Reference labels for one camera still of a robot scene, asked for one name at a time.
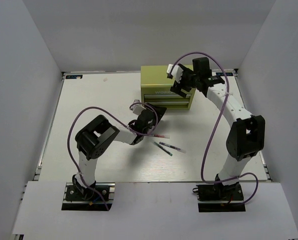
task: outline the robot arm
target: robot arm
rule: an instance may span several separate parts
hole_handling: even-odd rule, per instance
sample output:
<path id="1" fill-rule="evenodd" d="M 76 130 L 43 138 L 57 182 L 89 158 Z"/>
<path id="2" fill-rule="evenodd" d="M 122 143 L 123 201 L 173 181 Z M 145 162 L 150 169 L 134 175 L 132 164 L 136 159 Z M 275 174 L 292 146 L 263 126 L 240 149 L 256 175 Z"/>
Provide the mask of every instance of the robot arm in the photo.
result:
<path id="1" fill-rule="evenodd" d="M 150 109 L 134 105 L 131 110 L 138 115 L 138 118 L 129 123 L 129 128 L 138 133 L 147 134 L 153 126 L 159 123 L 166 108 L 148 105 L 156 111 L 158 122 L 156 122 L 156 116 Z M 75 136 L 79 151 L 79 168 L 85 183 L 95 188 L 94 173 L 97 161 L 113 141 L 135 145 L 142 141 L 143 137 L 143 135 L 131 132 L 125 127 L 113 126 L 103 115 L 97 116 Z M 91 190 L 85 187 L 79 173 L 73 175 L 72 182 L 85 199 L 88 199 L 93 194 Z"/>
<path id="2" fill-rule="evenodd" d="M 170 64 L 168 78 L 175 77 L 170 91 L 185 98 L 186 93 L 182 90 L 189 92 L 196 88 L 221 110 L 227 94 L 225 82 L 220 76 L 212 76 L 207 57 L 193 59 L 193 70 L 181 64 L 174 66 L 172 72 L 171 69 Z M 216 181 L 240 176 L 248 161 L 264 147 L 265 120 L 261 115 L 253 116 L 229 95 L 223 116 L 231 130 L 226 141 L 228 157 Z M 237 178 L 217 185 L 221 192 L 227 192 L 235 188 L 238 181 Z"/>

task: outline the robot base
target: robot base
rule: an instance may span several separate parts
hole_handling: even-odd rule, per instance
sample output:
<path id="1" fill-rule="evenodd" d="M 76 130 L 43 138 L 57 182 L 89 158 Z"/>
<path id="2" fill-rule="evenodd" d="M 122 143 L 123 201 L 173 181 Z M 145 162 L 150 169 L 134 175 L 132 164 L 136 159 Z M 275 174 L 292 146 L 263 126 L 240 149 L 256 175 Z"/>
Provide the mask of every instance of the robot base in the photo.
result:
<path id="1" fill-rule="evenodd" d="M 95 189 L 102 194 L 108 208 L 111 209 L 114 199 L 114 183 L 97 183 Z M 79 190 L 72 183 L 67 183 L 64 192 L 62 208 L 65 211 L 107 211 L 101 198 L 97 194 L 84 199 Z"/>
<path id="2" fill-rule="evenodd" d="M 245 212 L 245 205 L 241 204 L 244 197 L 240 184 L 222 198 L 213 184 L 197 185 L 193 192 L 198 195 L 200 213 Z"/>

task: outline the white table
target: white table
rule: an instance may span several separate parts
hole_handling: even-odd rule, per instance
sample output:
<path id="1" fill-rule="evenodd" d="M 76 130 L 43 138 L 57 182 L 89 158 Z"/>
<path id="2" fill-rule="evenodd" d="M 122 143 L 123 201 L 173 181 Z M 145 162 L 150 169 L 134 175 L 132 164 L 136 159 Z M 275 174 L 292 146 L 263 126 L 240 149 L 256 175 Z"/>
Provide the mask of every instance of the white table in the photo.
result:
<path id="1" fill-rule="evenodd" d="M 298 231 L 279 183 L 246 212 L 198 212 L 194 183 L 117 183 L 109 212 L 61 211 L 65 182 L 29 182 L 13 233 L 25 240 L 288 240 Z M 254 183 L 241 183 L 245 197 Z"/>
<path id="2" fill-rule="evenodd" d="M 235 78 L 229 77 L 229 80 L 230 91 L 242 103 Z M 139 72 L 84 74 L 82 79 L 64 80 L 39 180 L 71 182 L 77 170 L 68 155 L 66 139 L 72 121 L 82 109 L 98 106 L 128 123 L 137 117 L 129 110 L 134 99 L 141 99 Z M 71 149 L 77 161 L 74 136 L 99 114 L 103 113 L 97 110 L 85 112 L 73 130 Z M 148 138 L 135 146 L 113 142 L 98 161 L 97 182 L 201 181 L 202 156 L 218 114 L 219 110 L 213 103 L 197 92 L 190 110 L 168 110 L 155 131 L 171 136 L 169 140 L 156 138 L 156 141 L 179 146 L 187 151 L 186 154 L 172 151 L 171 157 L 153 144 L 147 144 Z M 106 117 L 111 124 L 118 125 L 112 118 Z M 228 123 L 222 118 L 205 166 L 207 180 L 214 179 L 226 160 L 225 141 L 229 130 Z M 259 154 L 247 164 L 244 172 L 253 172 L 259 180 L 267 180 Z M 247 176 L 243 180 L 254 179 Z"/>

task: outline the black label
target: black label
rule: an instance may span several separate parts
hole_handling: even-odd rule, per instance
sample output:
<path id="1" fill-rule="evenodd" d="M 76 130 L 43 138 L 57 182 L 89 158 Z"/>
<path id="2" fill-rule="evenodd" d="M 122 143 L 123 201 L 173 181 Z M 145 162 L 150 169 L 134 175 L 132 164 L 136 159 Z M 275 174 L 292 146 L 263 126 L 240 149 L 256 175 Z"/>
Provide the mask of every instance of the black label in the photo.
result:
<path id="1" fill-rule="evenodd" d="M 81 79 L 82 75 L 67 75 L 65 79 Z"/>
<path id="2" fill-rule="evenodd" d="M 234 76 L 234 75 L 233 75 L 233 72 L 226 72 L 226 74 L 227 74 L 228 77 L 233 77 L 233 76 Z M 220 73 L 220 72 L 217 72 L 216 75 L 217 75 L 217 76 L 222 76 L 222 77 L 224 77 L 223 72 L 221 72 L 221 73 Z"/>

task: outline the white panel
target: white panel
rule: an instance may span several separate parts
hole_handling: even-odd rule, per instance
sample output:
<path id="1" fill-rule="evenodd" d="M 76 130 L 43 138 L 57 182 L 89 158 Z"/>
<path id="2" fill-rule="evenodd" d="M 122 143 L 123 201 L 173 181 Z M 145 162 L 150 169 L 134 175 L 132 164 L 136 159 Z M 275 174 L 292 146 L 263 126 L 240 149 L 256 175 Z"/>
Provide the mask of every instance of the white panel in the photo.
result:
<path id="1" fill-rule="evenodd" d="M 170 64 L 194 50 L 211 54 L 224 68 L 238 68 L 274 1 L 24 3 L 58 66 L 70 72 L 140 70 L 142 65 Z"/>
<path id="2" fill-rule="evenodd" d="M 254 183 L 243 183 L 245 197 Z M 194 183 L 118 183 L 109 212 L 61 211 L 64 182 L 29 182 L 13 229 L 25 240 L 288 240 L 298 232 L 279 183 L 246 212 L 198 212 Z"/>
<path id="3" fill-rule="evenodd" d="M 32 180 L 61 72 L 21 0 L 0 0 L 0 240 Z"/>
<path id="4" fill-rule="evenodd" d="M 242 104 L 242 99 L 233 76 L 229 77 L 230 91 Z M 104 108 L 128 123 L 137 116 L 129 110 L 135 99 L 140 99 L 140 73 L 85 74 L 82 79 L 66 79 L 48 146 L 42 160 L 40 181 L 67 181 L 76 173 L 67 147 L 69 128 L 86 107 Z M 78 159 L 74 136 L 99 114 L 108 117 L 113 125 L 115 120 L 98 110 L 85 112 L 77 122 L 71 141 L 73 155 Z M 149 181 L 200 181 L 202 156 L 215 121 L 219 115 L 217 107 L 200 92 L 194 95 L 190 110 L 167 110 L 155 130 L 157 134 L 170 135 L 170 139 L 155 138 L 180 147 L 186 154 L 172 151 L 170 157 L 150 143 L 151 138 L 137 145 L 113 142 L 99 158 L 95 179 L 97 182 L 149 182 Z M 230 127 L 224 117 L 213 139 L 205 166 L 205 178 L 214 180 L 227 158 L 226 139 Z M 246 166 L 244 172 L 254 172 L 259 179 L 266 180 L 266 174 L 259 155 Z M 252 176 L 242 180 L 254 180 Z"/>
<path id="5" fill-rule="evenodd" d="M 298 0 L 276 2 L 239 73 L 247 107 L 266 120 L 263 154 L 298 227 Z"/>

